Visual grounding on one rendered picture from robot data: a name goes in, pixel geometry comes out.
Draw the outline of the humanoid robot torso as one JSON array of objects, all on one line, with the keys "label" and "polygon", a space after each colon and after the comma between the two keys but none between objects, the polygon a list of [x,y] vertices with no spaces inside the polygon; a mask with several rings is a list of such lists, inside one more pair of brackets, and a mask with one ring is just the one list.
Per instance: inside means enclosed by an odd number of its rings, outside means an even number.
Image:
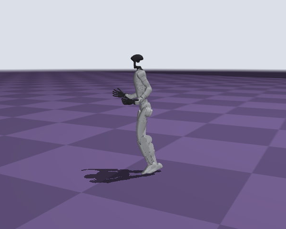
[{"label": "humanoid robot torso", "polygon": [[[145,73],[144,70],[140,70],[138,69],[135,73],[134,73],[134,76],[133,76],[133,83],[134,83],[134,86],[135,86],[135,91],[136,91],[136,95],[137,97],[140,97],[143,92],[145,92],[145,86],[142,84],[141,80],[137,77],[137,73],[139,71],[143,71]],[[145,76],[146,76],[146,73],[145,73]],[[147,101],[147,99],[145,99],[142,103],[140,103],[140,111],[142,110],[143,107],[150,107],[151,108],[151,105],[150,103]]]}]

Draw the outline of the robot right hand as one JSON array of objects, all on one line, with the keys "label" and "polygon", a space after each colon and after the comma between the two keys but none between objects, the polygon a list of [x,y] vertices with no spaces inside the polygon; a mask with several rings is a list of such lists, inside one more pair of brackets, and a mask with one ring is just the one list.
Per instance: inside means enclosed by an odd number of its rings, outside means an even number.
[{"label": "robot right hand", "polygon": [[[115,90],[115,89],[114,89],[114,90]],[[118,90],[119,90],[119,91],[115,90],[116,92],[113,91],[113,92],[114,92],[114,93],[113,93],[113,94],[114,94],[113,96],[115,96],[115,97],[124,97],[126,93],[123,93],[119,88],[118,88]],[[115,94],[115,93],[116,93],[116,94]],[[126,97],[124,97],[124,98],[126,98]]]}]

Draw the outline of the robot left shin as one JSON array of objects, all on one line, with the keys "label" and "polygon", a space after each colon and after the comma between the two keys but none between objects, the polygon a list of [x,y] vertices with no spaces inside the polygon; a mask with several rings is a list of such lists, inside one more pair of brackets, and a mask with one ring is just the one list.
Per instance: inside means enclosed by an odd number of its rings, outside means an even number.
[{"label": "robot left shin", "polygon": [[139,146],[139,149],[144,156],[145,160],[147,161],[148,166],[152,165],[151,157],[150,157],[150,150],[149,145],[147,143],[147,139],[145,136],[142,136],[140,139],[140,144],[137,141],[137,144]]}]

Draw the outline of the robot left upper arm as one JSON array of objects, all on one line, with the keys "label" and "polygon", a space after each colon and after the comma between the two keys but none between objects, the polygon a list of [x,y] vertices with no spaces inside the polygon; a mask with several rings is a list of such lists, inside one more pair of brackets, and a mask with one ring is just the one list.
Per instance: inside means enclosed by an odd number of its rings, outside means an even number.
[{"label": "robot left upper arm", "polygon": [[[148,87],[151,88],[151,86],[150,86],[150,84],[149,84],[149,82],[148,82],[148,80],[147,80],[147,78],[146,78],[146,76],[145,76],[145,73],[144,73],[143,71],[139,71],[139,72],[137,73],[137,77],[141,80],[142,84],[146,87],[146,88],[145,88],[145,91],[146,91],[146,89],[147,89]],[[151,88],[151,90],[152,90],[152,88]]]}]

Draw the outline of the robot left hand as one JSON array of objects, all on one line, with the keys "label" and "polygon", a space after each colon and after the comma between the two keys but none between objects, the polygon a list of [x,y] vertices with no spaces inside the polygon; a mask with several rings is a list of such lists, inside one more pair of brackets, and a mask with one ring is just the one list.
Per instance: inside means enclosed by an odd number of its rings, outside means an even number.
[{"label": "robot left hand", "polygon": [[122,102],[124,105],[131,105],[131,104],[135,104],[135,101],[139,101],[139,99],[129,99],[127,96],[125,96],[127,99],[124,99],[122,97]]}]

